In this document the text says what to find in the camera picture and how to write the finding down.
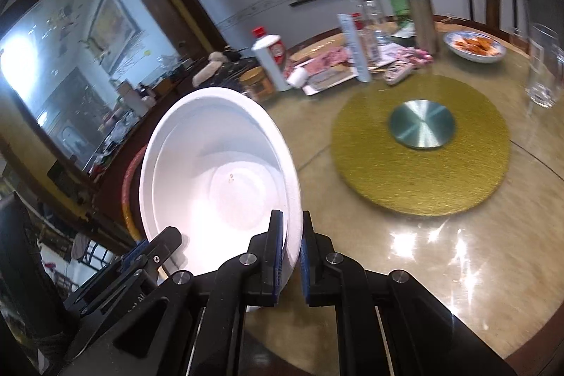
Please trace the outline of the amber jar gold lid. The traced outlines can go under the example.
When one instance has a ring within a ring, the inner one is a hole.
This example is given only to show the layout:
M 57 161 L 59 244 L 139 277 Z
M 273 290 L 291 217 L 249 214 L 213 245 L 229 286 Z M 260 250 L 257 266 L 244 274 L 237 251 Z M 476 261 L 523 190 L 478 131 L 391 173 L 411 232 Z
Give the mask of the amber jar gold lid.
M 275 95 L 274 84 L 260 66 L 246 70 L 239 77 L 239 82 L 247 95 L 255 102 L 264 102 Z

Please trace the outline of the stainless steel thermos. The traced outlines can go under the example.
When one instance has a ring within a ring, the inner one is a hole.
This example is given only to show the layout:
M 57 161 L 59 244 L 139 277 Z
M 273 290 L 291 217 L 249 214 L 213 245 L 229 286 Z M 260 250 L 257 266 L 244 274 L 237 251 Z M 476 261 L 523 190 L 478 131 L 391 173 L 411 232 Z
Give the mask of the stainless steel thermos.
M 417 46 L 434 56 L 438 53 L 440 46 L 431 0 L 407 1 L 414 23 Z

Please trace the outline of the gold glitter turntable mat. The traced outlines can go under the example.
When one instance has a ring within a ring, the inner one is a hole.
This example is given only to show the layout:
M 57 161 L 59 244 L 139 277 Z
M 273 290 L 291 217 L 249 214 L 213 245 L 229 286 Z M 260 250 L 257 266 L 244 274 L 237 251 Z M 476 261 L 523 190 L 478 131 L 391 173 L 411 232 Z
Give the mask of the gold glitter turntable mat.
M 436 102 L 454 118 L 452 138 L 437 148 L 410 148 L 390 130 L 394 109 L 411 100 Z M 509 169 L 509 128 L 483 93 L 459 80 L 416 75 L 353 95 L 332 129 L 333 164 L 367 201 L 403 214 L 437 217 L 489 198 Z

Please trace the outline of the white cup lying down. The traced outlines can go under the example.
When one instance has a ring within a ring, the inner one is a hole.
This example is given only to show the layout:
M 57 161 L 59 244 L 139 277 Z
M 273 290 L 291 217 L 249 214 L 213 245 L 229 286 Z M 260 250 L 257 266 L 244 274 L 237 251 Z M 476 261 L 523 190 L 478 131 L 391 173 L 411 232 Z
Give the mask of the white cup lying down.
M 309 79 L 309 73 L 304 67 L 295 67 L 288 75 L 287 82 L 294 89 L 303 88 Z

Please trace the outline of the white foam bowl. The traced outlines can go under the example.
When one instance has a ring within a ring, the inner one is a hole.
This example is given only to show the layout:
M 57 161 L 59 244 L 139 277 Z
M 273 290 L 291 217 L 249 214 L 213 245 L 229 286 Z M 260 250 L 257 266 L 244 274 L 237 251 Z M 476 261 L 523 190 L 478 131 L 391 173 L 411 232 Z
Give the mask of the white foam bowl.
M 234 90 L 197 90 L 166 112 L 143 156 L 139 200 L 149 240 L 167 227 L 181 234 L 168 272 L 218 269 L 268 230 L 274 210 L 283 217 L 280 283 L 294 271 L 303 229 L 294 161 L 268 113 Z

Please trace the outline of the car key fob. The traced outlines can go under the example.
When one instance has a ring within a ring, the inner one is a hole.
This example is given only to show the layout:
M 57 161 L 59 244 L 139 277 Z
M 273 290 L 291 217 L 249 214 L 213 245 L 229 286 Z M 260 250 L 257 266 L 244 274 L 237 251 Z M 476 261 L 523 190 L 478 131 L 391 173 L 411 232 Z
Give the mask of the car key fob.
M 392 63 L 384 72 L 383 80 L 389 86 L 395 86 L 406 79 L 415 70 L 415 64 L 411 61 L 398 60 Z

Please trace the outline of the white liquor bottle red cap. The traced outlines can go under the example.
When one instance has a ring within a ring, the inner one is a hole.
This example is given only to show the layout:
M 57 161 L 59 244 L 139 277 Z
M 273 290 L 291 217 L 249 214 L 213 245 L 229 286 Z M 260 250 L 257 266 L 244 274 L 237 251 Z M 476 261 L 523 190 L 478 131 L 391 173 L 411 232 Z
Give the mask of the white liquor bottle red cap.
M 255 27 L 252 34 L 255 42 L 251 50 L 256 59 L 267 73 L 277 92 L 286 92 L 290 89 L 290 84 L 285 77 L 288 54 L 281 36 L 268 33 L 264 27 Z

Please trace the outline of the black quilted fur-trim jacket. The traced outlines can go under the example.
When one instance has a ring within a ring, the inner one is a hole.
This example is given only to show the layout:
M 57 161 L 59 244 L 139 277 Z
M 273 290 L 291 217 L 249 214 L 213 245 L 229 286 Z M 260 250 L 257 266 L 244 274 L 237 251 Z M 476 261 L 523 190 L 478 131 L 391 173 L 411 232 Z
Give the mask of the black quilted fur-trim jacket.
M 242 51 L 230 46 L 213 51 L 208 56 L 207 64 L 192 77 L 193 88 L 221 87 L 243 93 L 240 77 L 255 68 L 258 61 L 255 57 L 244 56 Z

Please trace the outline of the clear drinking glass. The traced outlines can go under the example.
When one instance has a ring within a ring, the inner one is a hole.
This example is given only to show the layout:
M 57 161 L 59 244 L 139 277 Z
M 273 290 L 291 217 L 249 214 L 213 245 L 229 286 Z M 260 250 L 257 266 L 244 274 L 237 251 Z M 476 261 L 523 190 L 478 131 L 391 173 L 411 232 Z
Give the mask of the clear drinking glass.
M 529 30 L 529 75 L 526 93 L 533 103 L 552 108 L 563 87 L 563 49 L 558 34 L 543 24 Z

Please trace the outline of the silver metal turntable disc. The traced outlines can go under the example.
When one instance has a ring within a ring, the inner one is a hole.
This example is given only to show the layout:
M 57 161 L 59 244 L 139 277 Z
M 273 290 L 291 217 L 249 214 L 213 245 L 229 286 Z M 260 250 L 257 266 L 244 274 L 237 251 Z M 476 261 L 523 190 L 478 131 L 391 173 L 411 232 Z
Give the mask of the silver metal turntable disc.
M 456 121 L 446 106 L 427 99 L 412 99 L 393 109 L 388 118 L 390 134 L 401 145 L 415 150 L 436 150 L 456 133 Z

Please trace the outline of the blue white plate with food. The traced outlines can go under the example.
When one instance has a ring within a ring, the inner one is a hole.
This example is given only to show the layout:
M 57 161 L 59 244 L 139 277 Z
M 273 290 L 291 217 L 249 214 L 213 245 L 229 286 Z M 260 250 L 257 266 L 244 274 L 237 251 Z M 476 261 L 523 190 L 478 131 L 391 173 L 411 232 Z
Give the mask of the blue white plate with food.
M 494 38 L 475 31 L 451 31 L 443 37 L 446 47 L 457 56 L 479 64 L 500 62 L 507 49 Z

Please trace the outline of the pink cloth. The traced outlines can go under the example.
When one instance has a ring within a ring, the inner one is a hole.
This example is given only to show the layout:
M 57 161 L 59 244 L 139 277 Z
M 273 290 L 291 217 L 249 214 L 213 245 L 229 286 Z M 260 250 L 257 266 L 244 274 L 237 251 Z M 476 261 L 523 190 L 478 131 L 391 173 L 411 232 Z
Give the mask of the pink cloth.
M 321 73 L 333 66 L 337 66 L 349 61 L 349 51 L 346 48 L 340 47 L 330 49 L 325 53 L 314 57 L 311 61 L 303 65 L 309 74 Z

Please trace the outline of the small red cap bottle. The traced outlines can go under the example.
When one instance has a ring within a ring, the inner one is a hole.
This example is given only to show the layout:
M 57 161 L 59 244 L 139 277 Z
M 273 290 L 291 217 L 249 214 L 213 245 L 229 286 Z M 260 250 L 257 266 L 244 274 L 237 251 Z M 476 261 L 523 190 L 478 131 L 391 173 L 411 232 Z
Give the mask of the small red cap bottle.
M 352 14 L 352 18 L 354 20 L 356 29 L 359 32 L 364 32 L 364 23 L 363 23 L 361 14 L 359 12 L 355 12 L 355 13 Z

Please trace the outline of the white blue tube package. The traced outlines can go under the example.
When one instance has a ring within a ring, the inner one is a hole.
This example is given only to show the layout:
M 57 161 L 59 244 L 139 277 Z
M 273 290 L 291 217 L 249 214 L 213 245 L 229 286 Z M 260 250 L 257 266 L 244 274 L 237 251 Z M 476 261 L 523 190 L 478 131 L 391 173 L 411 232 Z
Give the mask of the white blue tube package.
M 350 50 L 352 62 L 357 70 L 357 79 L 362 83 L 371 82 L 372 75 L 368 69 L 368 62 L 353 17 L 349 14 L 340 13 L 337 15 L 337 19 Z

